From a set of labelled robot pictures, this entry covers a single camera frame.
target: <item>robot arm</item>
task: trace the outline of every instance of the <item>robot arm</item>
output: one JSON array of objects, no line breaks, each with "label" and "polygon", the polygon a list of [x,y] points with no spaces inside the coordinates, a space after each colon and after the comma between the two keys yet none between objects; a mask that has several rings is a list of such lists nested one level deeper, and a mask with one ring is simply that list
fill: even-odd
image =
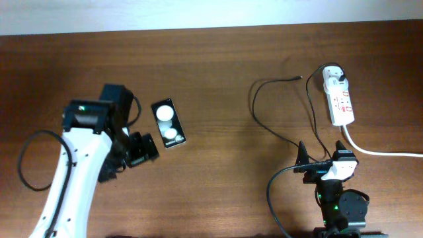
[{"label": "robot arm", "polygon": [[115,179],[126,166],[159,155],[150,134],[128,135],[133,97],[122,85],[105,85],[100,100],[73,100],[65,109],[62,138],[72,163],[62,146],[46,205],[30,237],[86,237],[96,182]]}]

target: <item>wooden table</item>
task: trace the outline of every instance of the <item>wooden table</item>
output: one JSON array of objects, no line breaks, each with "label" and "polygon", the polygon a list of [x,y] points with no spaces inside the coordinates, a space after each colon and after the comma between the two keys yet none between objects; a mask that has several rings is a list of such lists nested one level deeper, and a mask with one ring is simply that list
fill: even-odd
[{"label": "wooden table", "polygon": [[[422,151],[423,21],[299,24],[0,37],[0,234],[32,233],[48,192],[25,188],[17,155],[35,130],[61,132],[71,99],[97,99],[105,83],[124,84],[141,101],[133,131],[151,133],[160,158],[98,184],[88,237],[252,237],[280,230],[266,203],[266,185],[293,165],[294,146],[253,121],[249,92],[258,80],[308,77],[328,61],[350,81],[355,142],[376,151]],[[319,74],[311,83],[317,125],[330,151],[340,139],[332,126]],[[150,105],[172,98],[186,144],[163,147]],[[133,105],[132,117],[136,109]],[[303,140],[319,159],[305,80],[261,90],[260,120]],[[32,184],[48,184],[59,145],[40,137],[24,159]],[[371,197],[364,231],[391,237],[423,235],[423,160],[356,152],[355,177],[345,183]],[[314,185],[287,173],[272,201],[292,233],[322,227]]]}]

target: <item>white power strip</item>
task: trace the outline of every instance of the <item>white power strip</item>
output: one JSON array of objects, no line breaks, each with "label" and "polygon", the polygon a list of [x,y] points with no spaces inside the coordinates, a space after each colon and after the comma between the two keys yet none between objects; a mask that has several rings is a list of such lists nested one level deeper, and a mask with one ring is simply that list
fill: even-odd
[{"label": "white power strip", "polygon": [[343,126],[354,121],[348,80],[340,67],[328,66],[323,69],[323,88],[328,98],[330,118],[334,126]]}]

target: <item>power plug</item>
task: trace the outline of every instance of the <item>power plug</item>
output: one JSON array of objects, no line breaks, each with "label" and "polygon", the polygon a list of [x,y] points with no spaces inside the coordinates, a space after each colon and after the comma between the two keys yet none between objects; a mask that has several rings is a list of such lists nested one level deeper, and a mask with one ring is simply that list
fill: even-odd
[{"label": "power plug", "polygon": [[328,98],[330,118],[334,126],[343,126],[354,121],[348,80],[338,66],[323,69],[323,89]]}]

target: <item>white circle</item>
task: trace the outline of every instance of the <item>white circle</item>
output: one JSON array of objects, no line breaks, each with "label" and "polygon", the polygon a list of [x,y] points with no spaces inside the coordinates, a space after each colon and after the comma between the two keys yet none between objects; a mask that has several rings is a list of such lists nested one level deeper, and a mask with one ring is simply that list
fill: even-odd
[{"label": "white circle", "polygon": [[178,131],[174,128],[171,128],[165,132],[165,137],[167,139],[173,139],[178,134]]},{"label": "white circle", "polygon": [[167,105],[159,107],[156,111],[156,116],[160,121],[168,121],[173,117],[173,109]]}]

